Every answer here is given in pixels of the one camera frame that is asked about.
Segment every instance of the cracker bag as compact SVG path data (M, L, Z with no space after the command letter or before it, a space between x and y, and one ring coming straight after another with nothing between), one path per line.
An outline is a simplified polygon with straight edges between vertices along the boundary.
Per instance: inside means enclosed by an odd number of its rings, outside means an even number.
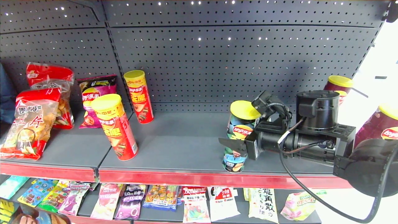
M112 220L124 184L102 184L91 218Z
M326 191L318 191L316 194L322 196ZM315 202L316 199L306 191L289 194L281 215L289 220L304 221L315 211Z
M99 96L116 93L116 77L116 75L107 75L77 80L82 92L83 107L86 110L80 128L102 128L96 113L91 108L91 101Z
M120 199L120 205L115 219L122 220L131 218L137 220L140 217L141 200L144 198L145 191L146 185L127 185Z
M30 89L56 88L61 93L54 128L72 129L74 125L69 98L74 83L72 70L49 64L28 62L27 81Z
M1 158L39 159L50 138L60 92L55 88L28 90L17 96L15 120L0 149Z

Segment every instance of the pink snack bag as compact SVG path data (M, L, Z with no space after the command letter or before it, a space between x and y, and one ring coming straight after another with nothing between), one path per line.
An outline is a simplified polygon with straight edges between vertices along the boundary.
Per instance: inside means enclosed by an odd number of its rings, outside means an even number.
M91 218L112 220L124 184L102 184Z

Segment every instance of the store shelf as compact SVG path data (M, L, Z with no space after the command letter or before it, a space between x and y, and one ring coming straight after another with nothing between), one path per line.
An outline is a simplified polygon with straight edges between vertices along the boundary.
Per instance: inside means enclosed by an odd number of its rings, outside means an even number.
M94 170L111 145L102 129L79 129L84 112L74 113L71 130L52 130L42 158L2 159L2 174L94 182Z
M142 125L132 116L138 155L120 161L111 150L99 167L101 182L298 189L276 153L247 160L240 174L223 169L218 138L226 136L228 118L228 113L158 112L153 122ZM308 187L351 187L333 176L331 167L299 159L287 163Z

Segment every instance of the red shelf edge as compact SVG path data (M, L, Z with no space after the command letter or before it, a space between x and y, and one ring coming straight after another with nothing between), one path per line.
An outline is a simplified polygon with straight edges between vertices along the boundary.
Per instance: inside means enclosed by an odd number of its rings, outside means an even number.
M193 186L255 187L274 189L300 189L290 176L211 174L211 173L166 173L145 171L99 170L102 183L142 183ZM310 188L352 188L344 179L335 176L300 176L302 183Z
M63 167L39 167L5 163L4 161L1 161L0 172L1 174L5 175L17 175L24 177L95 182L94 170L88 167L79 167L74 169Z

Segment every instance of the lay's logo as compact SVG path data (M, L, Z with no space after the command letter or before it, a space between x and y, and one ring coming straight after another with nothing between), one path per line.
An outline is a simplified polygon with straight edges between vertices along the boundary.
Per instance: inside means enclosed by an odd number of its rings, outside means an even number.
M398 127L387 128L381 133L382 139L398 140Z

